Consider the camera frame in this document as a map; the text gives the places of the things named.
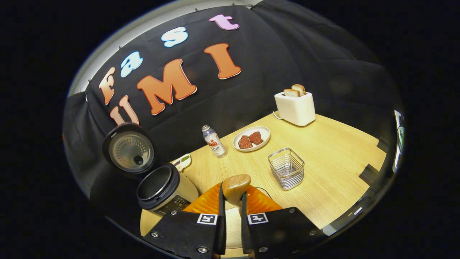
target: wooden table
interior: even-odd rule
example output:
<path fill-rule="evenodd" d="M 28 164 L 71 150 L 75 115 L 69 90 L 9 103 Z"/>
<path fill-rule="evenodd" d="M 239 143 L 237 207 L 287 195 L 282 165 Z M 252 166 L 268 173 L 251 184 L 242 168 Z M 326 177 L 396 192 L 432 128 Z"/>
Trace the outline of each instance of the wooden table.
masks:
<path fill-rule="evenodd" d="M 253 126 L 265 126 L 271 131 L 268 143 L 248 153 L 236 150 L 232 144 L 235 136 Z M 299 127 L 270 114 L 221 140 L 228 150 L 225 157 L 218 159 L 208 146 L 203 146 L 190 153 L 192 163 L 183 171 L 201 194 L 230 176 L 245 173 L 251 176 L 251 185 L 266 189 L 283 208 L 299 208 L 320 229 L 366 192 L 369 186 L 359 175 L 368 164 L 380 170 L 386 156 L 377 148 L 378 139 L 321 115 L 316 115 L 309 125 Z M 281 189 L 268 162 L 270 154 L 284 147 L 291 148 L 305 161 L 303 182 L 288 191 Z M 143 210 L 141 234 L 147 234 L 159 220 L 159 216 Z M 241 248 L 227 249 L 223 257 L 235 256 L 244 256 Z"/>

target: metal basket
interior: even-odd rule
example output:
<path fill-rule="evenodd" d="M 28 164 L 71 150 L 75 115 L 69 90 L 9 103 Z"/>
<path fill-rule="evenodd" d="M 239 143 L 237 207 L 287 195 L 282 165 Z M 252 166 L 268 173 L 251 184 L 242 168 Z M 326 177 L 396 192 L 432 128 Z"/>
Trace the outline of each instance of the metal basket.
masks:
<path fill-rule="evenodd" d="M 285 191 L 304 179 L 305 162 L 292 149 L 285 147 L 268 156 L 271 172 Z"/>

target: orange letter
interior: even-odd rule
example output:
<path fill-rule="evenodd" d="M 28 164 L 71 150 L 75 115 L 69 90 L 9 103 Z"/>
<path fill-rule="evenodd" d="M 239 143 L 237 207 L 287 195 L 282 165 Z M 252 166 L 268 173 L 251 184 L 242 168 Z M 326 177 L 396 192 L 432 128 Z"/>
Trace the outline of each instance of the orange letter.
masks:
<path fill-rule="evenodd" d="M 219 79 L 227 79 L 241 73 L 241 68 L 239 66 L 235 66 L 233 60 L 231 60 L 227 51 L 228 47 L 229 45 L 227 43 L 219 43 L 207 47 L 204 50 L 204 53 L 211 54 L 214 62 L 216 62 L 217 67 L 219 68 Z"/>
<path fill-rule="evenodd" d="M 112 74 L 115 73 L 115 67 L 111 67 L 109 72 L 105 75 L 104 79 L 102 79 L 101 83 L 99 84 L 99 88 L 102 90 L 102 94 L 104 95 L 105 105 L 108 105 L 112 96 L 114 96 L 114 90 L 110 89 L 110 87 L 114 85 L 114 78 Z"/>
<path fill-rule="evenodd" d="M 128 114 L 131 121 L 139 125 L 139 119 L 136 113 L 132 110 L 131 105 L 129 105 L 127 95 L 121 98 L 119 104 L 121 107 L 125 108 L 125 111 Z M 110 112 L 110 117 L 115 120 L 117 125 L 120 125 L 125 122 L 123 118 L 121 117 L 120 113 L 118 112 L 118 107 L 114 107 L 112 109 L 112 111 Z"/>
<path fill-rule="evenodd" d="M 173 89 L 176 92 L 175 98 L 183 98 L 196 92 L 196 86 L 192 85 L 182 70 L 182 59 L 175 59 L 165 65 L 163 69 L 163 82 L 154 77 L 146 76 L 138 83 L 138 89 L 144 91 L 145 97 L 152 107 L 152 115 L 157 115 L 165 109 L 164 103 L 157 99 L 165 101 L 167 104 L 173 102 Z"/>

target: steak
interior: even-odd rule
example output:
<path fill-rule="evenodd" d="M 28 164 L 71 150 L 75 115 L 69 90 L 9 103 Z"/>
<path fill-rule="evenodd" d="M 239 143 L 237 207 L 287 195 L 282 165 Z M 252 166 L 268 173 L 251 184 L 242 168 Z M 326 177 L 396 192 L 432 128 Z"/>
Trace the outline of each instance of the steak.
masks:
<path fill-rule="evenodd" d="M 259 131 L 256 131 L 254 133 L 252 133 L 250 136 L 249 136 L 249 141 L 256 144 L 256 145 L 259 145 L 260 143 L 264 142 L 264 140 L 262 140 L 260 138 L 260 132 Z"/>
<path fill-rule="evenodd" d="M 253 144 L 249 141 L 248 136 L 243 135 L 241 136 L 241 139 L 238 142 L 238 146 L 240 146 L 241 149 L 246 149 L 253 147 Z"/>

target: bottle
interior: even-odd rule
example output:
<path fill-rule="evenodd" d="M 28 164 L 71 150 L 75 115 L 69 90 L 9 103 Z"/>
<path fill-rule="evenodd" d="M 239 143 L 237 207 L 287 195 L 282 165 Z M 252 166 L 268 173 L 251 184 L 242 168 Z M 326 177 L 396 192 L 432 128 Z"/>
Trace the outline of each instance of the bottle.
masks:
<path fill-rule="evenodd" d="M 204 140 L 213 150 L 214 154 L 216 154 L 218 158 L 224 157 L 227 154 L 227 150 L 217 136 L 217 133 L 211 129 L 209 125 L 201 127 L 201 131 L 203 131 Z"/>

